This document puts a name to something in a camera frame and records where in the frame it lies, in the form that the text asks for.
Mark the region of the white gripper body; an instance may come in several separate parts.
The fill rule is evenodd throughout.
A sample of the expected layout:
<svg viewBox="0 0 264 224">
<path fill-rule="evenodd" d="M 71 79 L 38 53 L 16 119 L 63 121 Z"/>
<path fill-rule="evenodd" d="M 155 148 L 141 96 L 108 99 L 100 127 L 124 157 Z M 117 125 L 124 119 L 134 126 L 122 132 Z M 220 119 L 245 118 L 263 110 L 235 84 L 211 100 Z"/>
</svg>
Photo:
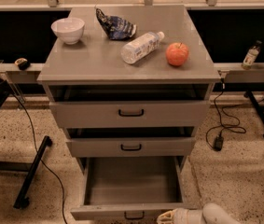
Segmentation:
<svg viewBox="0 0 264 224">
<path fill-rule="evenodd" d="M 178 208 L 174 210 L 173 224 L 205 224 L 202 210 Z"/>
</svg>

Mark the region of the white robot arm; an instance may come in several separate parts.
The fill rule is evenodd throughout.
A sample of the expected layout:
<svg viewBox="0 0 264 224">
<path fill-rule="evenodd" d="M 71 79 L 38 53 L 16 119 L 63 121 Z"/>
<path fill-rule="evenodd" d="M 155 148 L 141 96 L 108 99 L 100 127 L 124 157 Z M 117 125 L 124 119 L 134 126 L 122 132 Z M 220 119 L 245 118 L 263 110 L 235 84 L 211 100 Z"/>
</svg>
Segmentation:
<svg viewBox="0 0 264 224">
<path fill-rule="evenodd" d="M 207 203 L 202 209 L 176 208 L 157 217 L 157 224 L 241 224 L 220 205 Z"/>
</svg>

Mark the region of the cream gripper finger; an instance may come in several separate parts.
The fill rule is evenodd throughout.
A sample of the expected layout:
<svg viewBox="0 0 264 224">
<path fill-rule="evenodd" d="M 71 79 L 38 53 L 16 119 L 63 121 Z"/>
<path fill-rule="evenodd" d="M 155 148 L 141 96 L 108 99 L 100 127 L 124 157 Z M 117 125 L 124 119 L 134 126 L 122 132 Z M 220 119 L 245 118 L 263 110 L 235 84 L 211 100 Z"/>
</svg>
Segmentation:
<svg viewBox="0 0 264 224">
<path fill-rule="evenodd" d="M 157 224 L 175 224 L 174 221 L 175 211 L 167 211 L 157 217 Z"/>
</svg>

